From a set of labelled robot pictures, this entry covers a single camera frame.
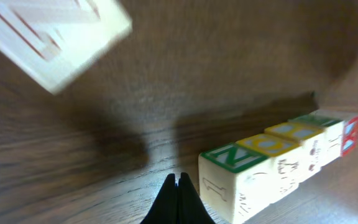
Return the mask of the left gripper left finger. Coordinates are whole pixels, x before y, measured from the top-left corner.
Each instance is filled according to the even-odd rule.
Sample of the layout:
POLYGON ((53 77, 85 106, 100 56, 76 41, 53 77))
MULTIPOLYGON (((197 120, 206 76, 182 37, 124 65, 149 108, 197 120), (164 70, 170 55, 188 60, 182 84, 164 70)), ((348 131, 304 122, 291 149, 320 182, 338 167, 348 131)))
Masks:
POLYGON ((168 174, 141 224, 176 224, 177 199, 175 174, 168 174))

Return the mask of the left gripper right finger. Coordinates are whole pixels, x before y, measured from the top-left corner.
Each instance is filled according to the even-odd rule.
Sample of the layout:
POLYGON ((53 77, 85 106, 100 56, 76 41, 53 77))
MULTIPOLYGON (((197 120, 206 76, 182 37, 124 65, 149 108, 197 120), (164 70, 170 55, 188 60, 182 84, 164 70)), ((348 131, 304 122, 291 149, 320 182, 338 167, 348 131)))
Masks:
POLYGON ((178 181, 177 210, 179 224, 215 224, 186 172, 178 181))

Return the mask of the block with green side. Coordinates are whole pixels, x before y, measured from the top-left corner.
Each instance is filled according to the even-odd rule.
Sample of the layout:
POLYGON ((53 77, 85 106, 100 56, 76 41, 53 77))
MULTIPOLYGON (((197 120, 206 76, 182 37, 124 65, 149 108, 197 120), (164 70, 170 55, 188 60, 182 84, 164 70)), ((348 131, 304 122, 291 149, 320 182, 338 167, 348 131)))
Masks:
POLYGON ((235 143, 198 157, 200 198, 230 223, 244 223, 274 200, 270 159, 235 143))

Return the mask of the block with C red side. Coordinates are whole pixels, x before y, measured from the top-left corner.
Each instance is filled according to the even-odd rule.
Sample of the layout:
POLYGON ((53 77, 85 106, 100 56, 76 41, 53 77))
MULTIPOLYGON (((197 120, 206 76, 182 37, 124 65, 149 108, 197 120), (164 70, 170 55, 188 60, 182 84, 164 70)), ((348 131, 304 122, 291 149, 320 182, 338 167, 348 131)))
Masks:
POLYGON ((264 182, 264 188, 275 203, 295 191, 302 175, 302 147, 295 142, 269 134, 257 134, 236 142, 268 157, 267 167, 270 177, 264 182))

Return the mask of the block with car picture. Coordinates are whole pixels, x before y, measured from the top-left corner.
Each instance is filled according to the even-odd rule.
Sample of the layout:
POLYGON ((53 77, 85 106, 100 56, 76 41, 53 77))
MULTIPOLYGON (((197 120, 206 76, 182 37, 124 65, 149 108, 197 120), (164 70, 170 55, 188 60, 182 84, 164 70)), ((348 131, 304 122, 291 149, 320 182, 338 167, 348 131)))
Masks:
POLYGON ((302 123, 285 122, 265 128, 264 132, 298 143, 301 146, 300 182, 304 182, 321 170, 324 152, 322 150, 323 131, 302 123))

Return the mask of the block with red X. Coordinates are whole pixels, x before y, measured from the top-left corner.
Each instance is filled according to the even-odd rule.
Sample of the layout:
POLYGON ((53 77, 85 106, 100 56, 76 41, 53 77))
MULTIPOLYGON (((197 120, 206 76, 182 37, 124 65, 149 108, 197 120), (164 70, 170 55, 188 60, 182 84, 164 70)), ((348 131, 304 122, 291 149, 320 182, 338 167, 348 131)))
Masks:
POLYGON ((358 114, 322 109, 318 109, 311 114, 339 118, 344 121, 342 150, 340 157, 345 156, 355 148, 358 135, 358 114))

